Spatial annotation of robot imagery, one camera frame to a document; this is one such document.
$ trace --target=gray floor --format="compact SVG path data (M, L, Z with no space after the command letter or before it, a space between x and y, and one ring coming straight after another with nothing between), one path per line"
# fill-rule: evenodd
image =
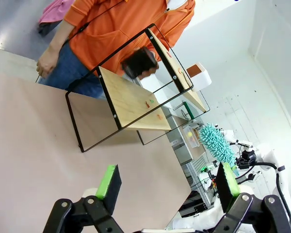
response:
M42 38L36 27L52 0L0 0L0 49L38 60L54 36Z

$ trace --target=turquoise brush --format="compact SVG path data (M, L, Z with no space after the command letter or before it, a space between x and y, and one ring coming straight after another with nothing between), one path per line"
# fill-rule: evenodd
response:
M235 153L219 129L208 123L199 131L199 138L218 162L228 163L231 167L235 166Z

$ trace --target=blue jeans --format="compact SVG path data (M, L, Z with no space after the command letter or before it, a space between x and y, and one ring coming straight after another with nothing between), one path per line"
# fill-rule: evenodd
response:
M40 79L39 83L67 90L73 81L82 78L88 72L89 70L72 52L69 44L66 43L60 50L55 69L46 79ZM94 74L91 74L88 78L83 80L75 87L73 92L97 99L105 99L100 81Z

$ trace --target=person's left hand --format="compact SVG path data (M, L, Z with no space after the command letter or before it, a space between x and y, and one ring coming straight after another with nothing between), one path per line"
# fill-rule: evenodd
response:
M142 74L139 75L138 78L140 80L142 80L142 79L144 79L146 77L149 77L151 74L155 74L155 72L156 72L156 70L158 70L158 68L160 68L159 64L157 64L157 66L155 68L151 68L151 69L149 69L147 71L142 72Z

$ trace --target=orange jacket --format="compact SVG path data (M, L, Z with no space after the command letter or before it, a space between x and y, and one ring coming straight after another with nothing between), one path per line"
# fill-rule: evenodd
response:
M189 24L195 7L194 0L188 0L181 7L167 12L168 0L76 0L64 17L65 21L76 26L71 35L84 23L120 1L120 4L93 20L69 42L74 54L89 70L151 23L156 24L173 47ZM159 32L155 28L152 31L168 49ZM142 46L155 52L148 37L143 34L108 60L103 67L119 73L120 62L135 48Z

